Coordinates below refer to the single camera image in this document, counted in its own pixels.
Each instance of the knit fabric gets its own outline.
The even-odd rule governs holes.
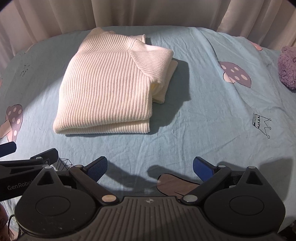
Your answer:
[[[93,29],[66,69],[54,132],[147,133],[152,96],[166,87],[173,51]]]
[[[279,78],[290,88],[296,89],[296,47],[283,47],[278,59]]]
[[[146,36],[144,34],[143,35],[137,35],[137,36],[130,36],[130,37],[138,39],[142,43],[146,43]],[[168,90],[168,85],[170,83],[170,79],[172,78],[173,73],[175,72],[175,70],[177,68],[177,65],[178,65],[178,62],[175,61],[175,60],[172,60],[170,62],[170,65],[168,67],[168,71],[167,71],[166,76],[165,76],[164,86],[157,94],[152,96],[152,101],[153,102],[156,102],[158,104],[163,104],[165,102],[165,94],[166,94],[166,91]]]

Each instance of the black cable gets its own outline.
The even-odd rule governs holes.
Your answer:
[[[20,230],[20,227],[19,227],[19,233],[17,234],[17,239],[19,239],[19,237],[21,236],[21,230]]]
[[[10,222],[11,222],[11,219],[15,217],[14,214],[10,215],[9,219],[8,219],[8,224],[7,224],[7,227],[8,227],[8,236],[9,236],[9,226],[10,226]]]

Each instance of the curtain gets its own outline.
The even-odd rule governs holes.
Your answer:
[[[270,49],[296,46],[296,9],[287,0],[13,0],[0,13],[0,74],[38,41],[112,25],[204,27]]]

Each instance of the light blue bedsheet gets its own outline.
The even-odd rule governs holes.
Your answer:
[[[59,87],[89,31],[60,35],[19,52],[0,88],[0,124],[8,106],[23,107],[17,151],[0,160],[26,159],[50,148],[73,164],[106,156],[99,183],[116,195],[161,195],[162,173],[197,181],[195,156],[216,165],[256,166],[286,207],[282,228],[296,219],[296,94],[279,80],[278,51],[258,51],[247,39],[203,28],[108,27],[118,34],[146,34],[147,43],[170,48],[178,67],[164,104],[153,104],[149,134],[59,135],[53,132]],[[241,67],[251,88],[223,79],[218,61]],[[7,142],[4,137],[0,144]]]

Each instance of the purple plush toy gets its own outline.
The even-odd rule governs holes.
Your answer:
[[[279,78],[290,88],[296,89],[296,47],[283,47],[278,60]]]

